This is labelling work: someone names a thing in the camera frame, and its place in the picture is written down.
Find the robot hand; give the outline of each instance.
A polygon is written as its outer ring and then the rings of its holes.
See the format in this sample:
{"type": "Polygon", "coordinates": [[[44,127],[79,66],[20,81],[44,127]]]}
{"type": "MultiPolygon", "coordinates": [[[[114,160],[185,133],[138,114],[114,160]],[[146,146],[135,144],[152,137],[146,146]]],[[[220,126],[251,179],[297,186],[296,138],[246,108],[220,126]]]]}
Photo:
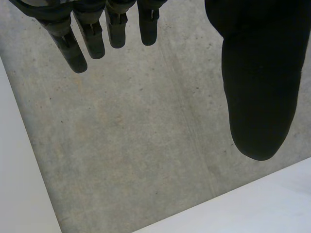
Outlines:
{"type": "MultiPolygon", "coordinates": [[[[125,45],[126,12],[136,0],[9,0],[30,17],[36,18],[49,32],[71,69],[82,73],[86,60],[70,27],[73,15],[78,23],[89,55],[100,59],[105,54],[99,19],[105,10],[109,41],[112,47],[125,45]]],[[[167,0],[137,0],[139,27],[144,45],[156,42],[159,8],[167,0]]]]}
{"type": "Polygon", "coordinates": [[[293,120],[310,27],[310,0],[206,0],[224,37],[222,73],[238,149],[271,158],[293,120]]]}

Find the concrete floor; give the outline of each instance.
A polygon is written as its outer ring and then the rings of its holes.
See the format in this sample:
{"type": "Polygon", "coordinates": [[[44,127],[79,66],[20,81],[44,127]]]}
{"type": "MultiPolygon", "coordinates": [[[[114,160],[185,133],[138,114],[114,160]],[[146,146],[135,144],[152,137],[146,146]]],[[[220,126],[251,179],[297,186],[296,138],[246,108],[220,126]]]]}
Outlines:
{"type": "Polygon", "coordinates": [[[130,233],[311,156],[311,51],[290,133],[269,161],[233,145],[222,39],[204,1],[161,8],[154,46],[127,43],[75,74],[48,33],[0,2],[0,56],[63,233],[130,233]]]}

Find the gray concrete surface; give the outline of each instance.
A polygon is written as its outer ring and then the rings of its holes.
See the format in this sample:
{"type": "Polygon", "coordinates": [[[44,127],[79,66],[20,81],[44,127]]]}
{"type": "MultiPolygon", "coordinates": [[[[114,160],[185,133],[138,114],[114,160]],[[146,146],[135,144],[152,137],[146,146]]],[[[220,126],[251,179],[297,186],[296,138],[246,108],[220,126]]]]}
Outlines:
{"type": "Polygon", "coordinates": [[[233,145],[221,76],[222,39],[204,1],[170,0],[159,38],[127,42],[75,74],[48,33],[0,2],[3,59],[63,233],[130,233],[310,157],[311,53],[290,133],[269,161],[233,145]]]}

